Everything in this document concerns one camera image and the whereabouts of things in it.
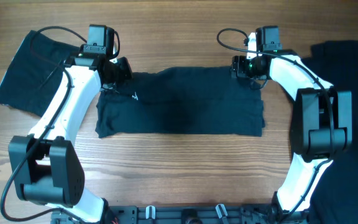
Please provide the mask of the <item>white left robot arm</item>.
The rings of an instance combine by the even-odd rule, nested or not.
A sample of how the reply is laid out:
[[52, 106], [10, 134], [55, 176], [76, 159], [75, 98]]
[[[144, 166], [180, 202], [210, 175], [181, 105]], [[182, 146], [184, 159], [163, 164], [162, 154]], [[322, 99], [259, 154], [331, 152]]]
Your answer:
[[58, 66], [63, 76], [46, 112], [26, 136], [14, 136], [8, 146], [12, 175], [1, 196], [5, 219], [7, 192], [14, 187], [19, 200], [45, 205], [53, 220], [115, 223], [106, 199], [85, 188], [85, 172], [74, 149], [85, 114], [105, 85], [132, 78], [125, 57], [71, 54]]

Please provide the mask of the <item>dark t-shirt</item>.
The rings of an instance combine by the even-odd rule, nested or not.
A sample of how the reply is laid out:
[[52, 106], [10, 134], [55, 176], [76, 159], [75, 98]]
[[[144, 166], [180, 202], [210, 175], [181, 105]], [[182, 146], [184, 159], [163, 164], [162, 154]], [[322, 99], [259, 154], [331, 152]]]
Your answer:
[[103, 90], [96, 133], [262, 135], [264, 102], [256, 83], [229, 67], [172, 67], [134, 73]]

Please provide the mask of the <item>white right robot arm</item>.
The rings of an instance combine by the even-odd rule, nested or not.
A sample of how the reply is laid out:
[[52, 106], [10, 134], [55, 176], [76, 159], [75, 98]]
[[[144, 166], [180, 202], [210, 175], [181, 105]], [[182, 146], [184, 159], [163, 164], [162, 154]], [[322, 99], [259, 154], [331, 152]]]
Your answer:
[[274, 205], [282, 217], [304, 212], [321, 176], [352, 143], [352, 95], [337, 91], [282, 50], [249, 52], [232, 59], [231, 75], [277, 82], [294, 101], [290, 123], [291, 165]]

